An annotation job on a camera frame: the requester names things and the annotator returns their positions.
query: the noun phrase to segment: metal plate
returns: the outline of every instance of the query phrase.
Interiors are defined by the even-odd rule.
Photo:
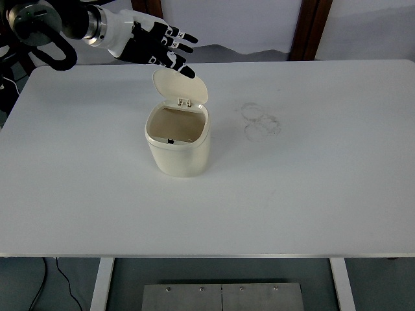
[[[145,285],[142,311],[222,311],[220,284]]]
[[[223,311],[304,311],[299,283],[223,284]]]
[[[142,311],[304,311],[300,284],[145,285]]]

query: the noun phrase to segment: small trash bin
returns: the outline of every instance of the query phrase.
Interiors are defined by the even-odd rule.
[[[152,110],[145,126],[152,155],[168,175],[197,176],[205,171],[210,151],[206,85],[173,69],[157,70],[153,82],[167,100]]]

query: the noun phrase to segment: lid hinge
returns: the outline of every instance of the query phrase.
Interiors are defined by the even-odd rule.
[[[182,98],[179,98],[179,101],[178,101],[177,105],[178,106],[181,106],[182,104],[186,104],[187,107],[191,107],[192,106],[192,103],[191,103],[190,99],[182,99]]]

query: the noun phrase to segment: open lid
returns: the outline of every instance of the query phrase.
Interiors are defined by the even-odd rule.
[[[173,69],[159,69],[153,74],[153,83],[158,93],[170,100],[189,99],[193,104],[208,101],[208,89],[198,76],[190,79]]]

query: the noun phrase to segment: table leg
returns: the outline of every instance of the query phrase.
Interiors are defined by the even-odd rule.
[[[97,280],[93,290],[91,311],[105,311],[108,293],[110,291],[114,258],[101,258],[99,262]]]
[[[330,258],[340,311],[356,311],[344,258]]]

